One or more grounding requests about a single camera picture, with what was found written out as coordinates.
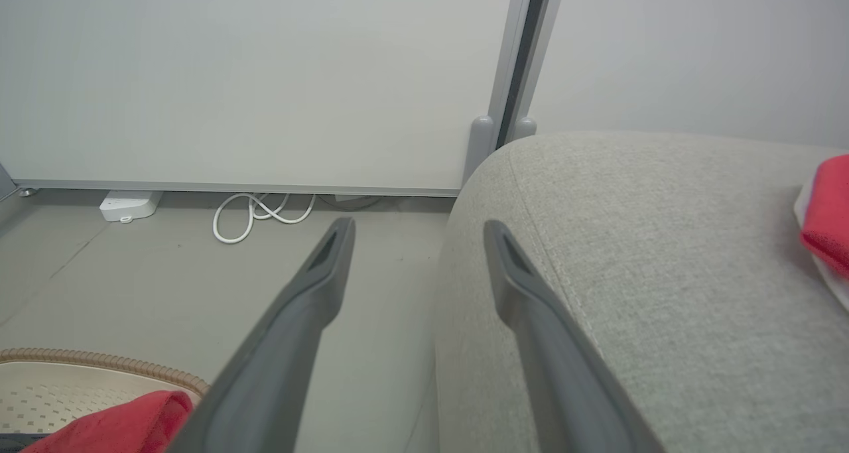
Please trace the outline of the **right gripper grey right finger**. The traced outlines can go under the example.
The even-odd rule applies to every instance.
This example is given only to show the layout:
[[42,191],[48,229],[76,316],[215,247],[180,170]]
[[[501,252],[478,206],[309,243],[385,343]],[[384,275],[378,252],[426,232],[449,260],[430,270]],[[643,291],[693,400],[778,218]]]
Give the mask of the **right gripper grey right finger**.
[[541,453],[666,453],[506,224],[488,220],[492,296],[515,335]]

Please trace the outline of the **grey fabric sofa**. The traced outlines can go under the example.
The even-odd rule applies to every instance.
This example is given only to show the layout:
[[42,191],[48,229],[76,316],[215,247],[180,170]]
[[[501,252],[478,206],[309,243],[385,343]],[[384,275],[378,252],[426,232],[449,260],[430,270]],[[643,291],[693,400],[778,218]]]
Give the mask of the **grey fabric sofa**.
[[671,453],[849,453],[849,311],[794,205],[841,150],[562,133],[470,177],[437,272],[442,453],[539,453],[484,224],[506,224]]

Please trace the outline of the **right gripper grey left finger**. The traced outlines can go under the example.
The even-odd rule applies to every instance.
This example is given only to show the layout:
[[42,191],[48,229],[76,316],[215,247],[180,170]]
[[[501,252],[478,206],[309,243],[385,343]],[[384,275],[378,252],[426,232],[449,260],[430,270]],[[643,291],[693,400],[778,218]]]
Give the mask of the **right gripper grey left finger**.
[[166,453],[294,453],[322,332],[342,309],[355,221],[334,220]]

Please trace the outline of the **beige plastic laundry basket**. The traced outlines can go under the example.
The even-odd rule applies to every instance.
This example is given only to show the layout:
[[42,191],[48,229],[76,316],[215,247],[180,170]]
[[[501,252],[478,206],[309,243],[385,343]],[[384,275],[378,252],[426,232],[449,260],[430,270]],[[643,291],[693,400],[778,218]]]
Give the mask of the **beige plastic laundry basket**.
[[210,384],[159,363],[63,348],[0,350],[0,453],[21,453],[75,420],[157,391],[197,405]]

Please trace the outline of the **wide white partition panel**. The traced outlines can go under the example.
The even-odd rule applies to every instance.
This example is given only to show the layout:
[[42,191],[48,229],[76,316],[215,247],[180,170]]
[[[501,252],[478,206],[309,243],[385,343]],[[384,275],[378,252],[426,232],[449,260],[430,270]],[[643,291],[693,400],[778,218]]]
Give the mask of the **wide white partition panel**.
[[455,197],[528,0],[0,0],[0,164],[56,189]]

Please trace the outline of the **white power strip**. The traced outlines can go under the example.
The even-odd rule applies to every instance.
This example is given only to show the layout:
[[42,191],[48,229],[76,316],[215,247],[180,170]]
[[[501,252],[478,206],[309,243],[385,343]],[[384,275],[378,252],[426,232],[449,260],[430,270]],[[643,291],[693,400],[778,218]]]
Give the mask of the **white power strip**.
[[107,222],[129,224],[157,211],[162,191],[110,190],[99,206]]

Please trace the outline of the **red garment with white label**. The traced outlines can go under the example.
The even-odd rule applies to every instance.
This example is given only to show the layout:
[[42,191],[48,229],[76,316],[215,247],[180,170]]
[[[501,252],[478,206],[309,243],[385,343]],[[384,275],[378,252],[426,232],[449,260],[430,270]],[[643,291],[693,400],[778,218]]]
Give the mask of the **red garment with white label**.
[[165,453],[193,413],[182,391],[155,391],[76,419],[21,453]]

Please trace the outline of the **white cloth piece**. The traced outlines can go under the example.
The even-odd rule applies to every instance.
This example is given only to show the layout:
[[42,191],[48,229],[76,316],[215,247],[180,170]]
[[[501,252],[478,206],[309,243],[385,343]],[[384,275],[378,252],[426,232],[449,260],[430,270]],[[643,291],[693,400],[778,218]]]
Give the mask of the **white cloth piece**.
[[[813,192],[813,177],[806,181],[801,187],[799,196],[795,200],[793,211],[799,228],[803,228],[806,219],[807,208]],[[822,262],[819,257],[811,253],[813,263],[815,263],[818,273],[824,281],[825,286],[830,290],[832,296],[840,303],[843,311],[849,314],[849,279],[841,277],[834,269]]]

